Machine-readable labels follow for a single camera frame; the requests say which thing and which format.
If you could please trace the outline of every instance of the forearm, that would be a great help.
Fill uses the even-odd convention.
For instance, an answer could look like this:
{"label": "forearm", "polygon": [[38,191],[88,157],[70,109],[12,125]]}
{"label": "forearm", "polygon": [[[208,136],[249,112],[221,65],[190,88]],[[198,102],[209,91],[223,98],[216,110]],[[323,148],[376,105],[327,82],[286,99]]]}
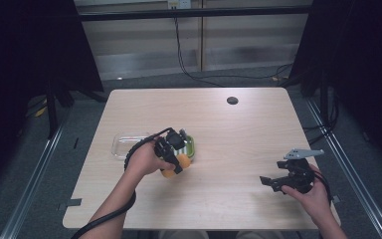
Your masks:
{"label": "forearm", "polygon": [[[127,170],[120,178],[113,191],[92,217],[91,221],[103,217],[108,213],[124,206],[131,198],[135,187],[138,185],[141,179],[142,176],[139,176],[139,174],[134,174],[134,172]],[[99,225],[98,227],[86,233],[82,238],[118,239],[119,235],[122,233],[125,215],[126,213],[123,213],[122,215],[102,223],[102,225]]]}

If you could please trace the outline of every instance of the gray floor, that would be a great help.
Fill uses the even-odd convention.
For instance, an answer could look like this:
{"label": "gray floor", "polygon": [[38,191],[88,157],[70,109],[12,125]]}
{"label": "gray floor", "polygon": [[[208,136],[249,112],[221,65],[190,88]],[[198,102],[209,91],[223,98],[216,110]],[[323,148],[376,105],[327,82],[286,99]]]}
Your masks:
{"label": "gray floor", "polygon": [[[275,87],[277,82],[261,76],[274,75],[277,67],[250,68],[210,73],[195,73],[202,75],[223,76],[257,76],[259,79],[239,77],[208,78],[223,87]],[[144,88],[201,88],[215,87],[196,82],[183,74],[163,75],[125,79],[122,81],[104,81],[105,92],[113,89],[144,89]],[[299,86],[287,89],[302,126],[314,126],[316,122],[310,112],[306,99],[299,93]],[[71,109],[58,108],[60,120],[67,117],[61,137],[49,164],[40,178],[38,190],[32,197],[25,216],[22,218],[19,230],[13,235],[18,238],[70,238],[74,230],[63,227],[64,204],[71,198],[84,159],[92,142],[104,104],[73,93],[76,99]],[[371,141],[365,140],[363,130],[356,120],[340,106],[340,116],[336,129],[333,131],[342,147],[353,163],[356,172],[368,188],[374,202],[382,211],[382,154]],[[19,137],[16,150],[8,160],[0,175],[0,235],[19,202],[22,193],[29,182],[39,158],[47,144],[48,120],[46,113],[38,118],[28,117],[23,133]],[[306,132],[307,139],[320,134],[318,129]],[[376,227],[371,221],[364,205],[356,191],[344,174],[328,143],[322,139],[311,146],[313,149],[324,149],[325,155],[317,158],[317,163],[328,179],[331,191],[338,195],[341,202],[335,204],[342,221],[342,228],[350,238],[380,238]],[[302,231],[302,238],[317,238],[316,231]],[[128,231],[123,238],[148,238],[155,234],[150,232]],[[234,232],[210,232],[212,238],[233,238]],[[293,231],[284,232],[286,238],[298,238]]]}

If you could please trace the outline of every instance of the wooden table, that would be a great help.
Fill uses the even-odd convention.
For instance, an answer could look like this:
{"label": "wooden table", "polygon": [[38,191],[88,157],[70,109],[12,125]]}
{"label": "wooden table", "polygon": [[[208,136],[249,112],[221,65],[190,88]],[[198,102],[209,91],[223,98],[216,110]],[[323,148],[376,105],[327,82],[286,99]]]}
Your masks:
{"label": "wooden table", "polygon": [[[228,97],[239,102],[230,105]],[[67,209],[64,225],[87,224],[121,177],[123,160],[110,153],[116,134],[167,127],[194,137],[193,163],[169,179],[145,176],[124,228],[316,229],[298,202],[260,182],[261,175],[286,176],[277,161],[292,148],[309,148],[287,91],[279,88],[113,91],[72,196],[81,206]],[[308,161],[316,165],[313,157]]]}

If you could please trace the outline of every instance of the human arm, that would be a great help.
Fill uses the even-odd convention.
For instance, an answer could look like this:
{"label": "human arm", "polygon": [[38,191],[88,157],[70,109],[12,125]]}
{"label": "human arm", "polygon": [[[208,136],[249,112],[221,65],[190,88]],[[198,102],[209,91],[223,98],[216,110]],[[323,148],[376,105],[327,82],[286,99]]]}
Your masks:
{"label": "human arm", "polygon": [[[95,212],[91,221],[94,221],[108,213],[125,205],[131,198],[136,186],[146,175],[159,168],[173,170],[175,166],[163,161],[154,154],[154,141],[141,146],[131,157],[128,168],[114,187],[113,191]],[[81,238],[120,238],[126,212],[110,219],[98,227],[90,230]]]}
{"label": "human arm", "polygon": [[[319,169],[315,166],[310,165],[310,167],[317,172],[317,175],[320,173]],[[285,185],[282,186],[282,191],[299,201],[311,217],[312,222],[318,227],[318,230],[324,239],[347,238],[331,212],[327,191],[318,178],[314,180],[311,191],[306,194],[302,194]]]}

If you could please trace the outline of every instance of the clear plastic container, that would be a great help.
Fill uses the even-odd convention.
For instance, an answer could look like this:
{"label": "clear plastic container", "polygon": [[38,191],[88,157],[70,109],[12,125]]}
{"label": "clear plastic container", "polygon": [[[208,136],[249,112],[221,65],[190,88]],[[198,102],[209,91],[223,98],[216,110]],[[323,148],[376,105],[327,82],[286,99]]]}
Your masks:
{"label": "clear plastic container", "polygon": [[173,153],[175,155],[178,155],[180,153],[186,154],[191,161],[193,160],[195,148],[194,148],[194,138],[191,135],[187,135],[187,141],[185,143],[185,146],[183,148],[180,148],[178,150],[173,150]]}
{"label": "clear plastic container", "polygon": [[121,132],[113,138],[111,153],[115,158],[125,159],[129,150],[138,142],[150,136],[148,132]]}

